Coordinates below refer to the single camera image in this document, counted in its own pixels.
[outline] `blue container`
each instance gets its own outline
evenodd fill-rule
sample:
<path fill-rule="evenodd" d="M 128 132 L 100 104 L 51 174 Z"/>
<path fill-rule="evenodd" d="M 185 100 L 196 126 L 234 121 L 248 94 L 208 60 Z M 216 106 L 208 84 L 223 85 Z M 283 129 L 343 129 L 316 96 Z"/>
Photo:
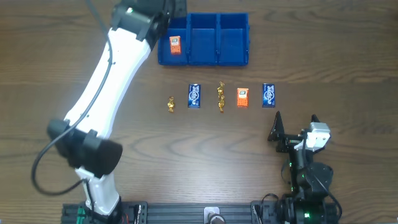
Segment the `blue container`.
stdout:
<path fill-rule="evenodd" d="M 190 13 L 171 21 L 158 43 L 161 65 L 242 66 L 249 61 L 247 13 Z M 181 55 L 170 53 L 169 37 L 181 37 Z"/>

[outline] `wooden tabletop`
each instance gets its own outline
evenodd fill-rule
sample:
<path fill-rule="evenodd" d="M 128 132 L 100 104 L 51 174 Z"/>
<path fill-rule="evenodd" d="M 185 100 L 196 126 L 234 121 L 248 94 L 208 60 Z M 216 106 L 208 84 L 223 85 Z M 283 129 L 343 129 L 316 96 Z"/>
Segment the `wooden tabletop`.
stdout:
<path fill-rule="evenodd" d="M 95 5 L 109 21 L 114 3 Z M 332 138 L 314 159 L 334 169 L 330 190 L 341 223 L 396 222 L 398 216 L 398 2 L 396 0 L 188 0 L 189 12 L 248 12 L 247 67 L 163 67 L 157 50 L 139 69 L 111 139 L 124 146 L 115 170 L 125 201 L 250 202 L 290 186 L 286 154 L 267 142 L 276 111 L 299 133 L 312 114 Z M 0 1 L 0 220 L 59 223 L 62 203 L 85 199 L 37 193 L 30 168 L 84 90 L 104 46 L 81 0 Z M 225 113 L 216 88 L 225 82 Z M 199 110 L 187 108 L 200 83 Z M 276 108 L 261 108 L 262 83 L 275 83 Z M 249 108 L 236 89 L 249 88 Z M 167 111 L 174 96 L 174 114 Z M 55 149 L 38 169 L 46 189 L 78 180 Z"/>

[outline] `orange tic tac box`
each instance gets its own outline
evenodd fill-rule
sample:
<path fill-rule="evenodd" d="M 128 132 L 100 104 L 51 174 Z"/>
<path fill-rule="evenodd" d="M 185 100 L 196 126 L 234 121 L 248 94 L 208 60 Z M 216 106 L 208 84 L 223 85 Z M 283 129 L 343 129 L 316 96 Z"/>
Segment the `orange tic tac box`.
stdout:
<path fill-rule="evenodd" d="M 172 55 L 181 54 L 181 37 L 174 36 L 170 37 L 170 51 Z"/>
<path fill-rule="evenodd" d="M 238 107 L 245 107 L 247 108 L 249 106 L 249 89 L 248 88 L 238 88 L 238 92 L 237 92 L 237 99 L 238 101 L 237 106 Z"/>

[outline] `blue bin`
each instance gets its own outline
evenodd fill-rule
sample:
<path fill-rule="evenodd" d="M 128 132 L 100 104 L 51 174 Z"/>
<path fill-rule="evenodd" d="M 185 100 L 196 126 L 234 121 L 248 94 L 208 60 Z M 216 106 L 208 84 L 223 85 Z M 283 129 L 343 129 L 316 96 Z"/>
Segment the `blue bin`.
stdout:
<path fill-rule="evenodd" d="M 158 43 L 161 65 L 242 66 L 249 62 L 247 13 L 190 13 L 171 21 Z M 181 37 L 181 55 L 170 53 L 169 37 Z"/>

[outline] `brown wood surface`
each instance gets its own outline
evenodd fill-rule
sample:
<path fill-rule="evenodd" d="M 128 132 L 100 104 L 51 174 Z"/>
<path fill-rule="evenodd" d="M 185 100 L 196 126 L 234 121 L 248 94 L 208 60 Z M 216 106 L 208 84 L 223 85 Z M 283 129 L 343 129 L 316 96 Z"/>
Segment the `brown wood surface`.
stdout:
<path fill-rule="evenodd" d="M 109 21 L 112 1 L 95 5 Z M 188 0 L 191 12 L 248 12 L 247 67 L 162 67 L 150 55 L 128 89 L 112 139 L 124 146 L 116 185 L 124 200 L 250 202 L 289 192 L 286 154 L 266 136 L 280 110 L 288 133 L 310 116 L 333 138 L 315 156 L 334 169 L 330 190 L 341 223 L 396 222 L 398 216 L 398 2 L 396 0 Z M 30 183 L 51 118 L 63 118 L 84 90 L 104 39 L 81 0 L 0 1 L 0 220 L 59 223 L 62 203 L 82 187 L 45 197 Z M 217 108 L 226 83 L 225 113 Z M 189 83 L 202 107 L 187 108 Z M 261 108 L 261 84 L 275 83 L 275 109 Z M 236 88 L 249 108 L 236 108 Z M 176 109 L 167 111 L 173 95 Z M 78 178 L 56 150 L 39 181 L 64 189 Z"/>

